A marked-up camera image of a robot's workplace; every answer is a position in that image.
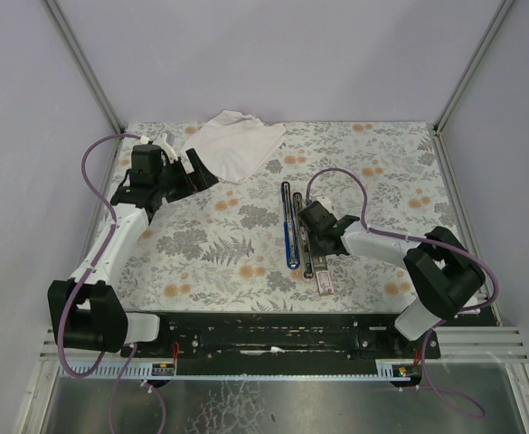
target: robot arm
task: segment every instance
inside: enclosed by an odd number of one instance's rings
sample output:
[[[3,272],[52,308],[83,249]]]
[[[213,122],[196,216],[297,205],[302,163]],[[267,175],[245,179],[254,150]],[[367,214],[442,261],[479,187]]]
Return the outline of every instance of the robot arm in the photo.
[[[168,154],[175,156],[170,146],[167,152],[159,145],[133,147],[131,168],[111,198],[117,223],[106,223],[90,253],[68,280],[54,280],[49,287],[47,297],[55,335],[65,305],[71,303],[63,346],[115,353],[124,344],[157,338],[159,317],[135,312],[126,314],[113,288],[117,287],[134,244],[163,200],[174,202],[218,183],[218,178],[206,169],[193,149],[186,152],[194,168],[190,174],[186,173],[179,158],[170,161]],[[112,225],[116,228],[110,232]],[[91,273],[77,296],[69,300],[77,282],[89,269]]]
[[[418,298],[397,317],[394,327],[410,341],[439,321],[455,317],[485,283],[481,268],[453,251],[372,233],[351,215],[337,221],[320,202],[312,202],[298,217],[311,234],[315,254],[362,255],[408,271]],[[422,238],[465,249],[449,229],[440,226]]]

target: floral tablecloth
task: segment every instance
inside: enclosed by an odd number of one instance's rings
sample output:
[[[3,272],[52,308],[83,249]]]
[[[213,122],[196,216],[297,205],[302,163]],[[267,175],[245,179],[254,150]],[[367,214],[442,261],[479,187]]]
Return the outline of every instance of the floral tablecloth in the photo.
[[[376,259],[328,260],[333,296],[286,266],[280,183],[304,194],[318,170],[337,166],[366,184],[372,224],[413,234],[435,225],[455,233],[424,123],[293,122],[284,145],[245,184],[219,183],[165,204],[141,236],[116,291],[126,310],[400,312],[416,297],[405,271]],[[136,123],[128,132],[175,135],[175,148],[198,123]],[[136,140],[120,150],[110,193],[129,167]],[[313,195],[331,198],[337,218],[358,215],[362,196],[345,175],[319,177]]]

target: towel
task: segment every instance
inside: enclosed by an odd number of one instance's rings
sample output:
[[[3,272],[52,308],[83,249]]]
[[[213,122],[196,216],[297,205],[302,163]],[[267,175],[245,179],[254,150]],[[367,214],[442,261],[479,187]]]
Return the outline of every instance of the towel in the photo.
[[[224,110],[185,142],[182,155],[193,148],[210,172],[241,184],[269,160],[284,133],[282,124],[267,127],[252,115]]]

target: pen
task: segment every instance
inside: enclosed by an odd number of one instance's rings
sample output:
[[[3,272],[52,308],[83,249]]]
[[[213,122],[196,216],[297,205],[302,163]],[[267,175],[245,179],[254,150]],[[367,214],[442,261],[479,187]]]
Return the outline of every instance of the pen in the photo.
[[[295,232],[295,215],[290,195],[290,184],[286,181],[281,185],[282,205],[284,207],[284,238],[286,243],[286,264],[289,269],[297,269],[300,265],[298,242]]]

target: gray wall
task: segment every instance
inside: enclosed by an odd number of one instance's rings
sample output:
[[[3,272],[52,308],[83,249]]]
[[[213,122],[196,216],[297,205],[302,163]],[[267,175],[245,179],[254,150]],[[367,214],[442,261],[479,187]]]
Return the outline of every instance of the gray wall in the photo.
[[[444,137],[498,305],[529,349],[529,0],[517,3]]]
[[[0,2],[0,433],[11,431],[95,201],[83,150],[109,129],[36,0]],[[109,151],[92,162],[101,181]]]
[[[432,122],[500,1],[60,3],[123,122]]]

